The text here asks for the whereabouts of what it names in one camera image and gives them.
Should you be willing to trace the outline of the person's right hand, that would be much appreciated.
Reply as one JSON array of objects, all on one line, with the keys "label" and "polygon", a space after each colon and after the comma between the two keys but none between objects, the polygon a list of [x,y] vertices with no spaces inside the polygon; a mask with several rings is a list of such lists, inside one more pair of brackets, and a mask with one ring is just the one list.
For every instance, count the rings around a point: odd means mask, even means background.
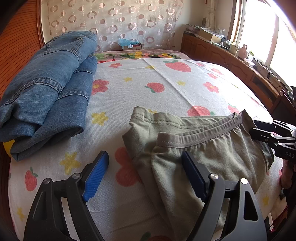
[{"label": "person's right hand", "polygon": [[289,189],[292,185],[292,176],[295,172],[295,164],[288,160],[283,160],[281,168],[280,183],[282,188]]}]

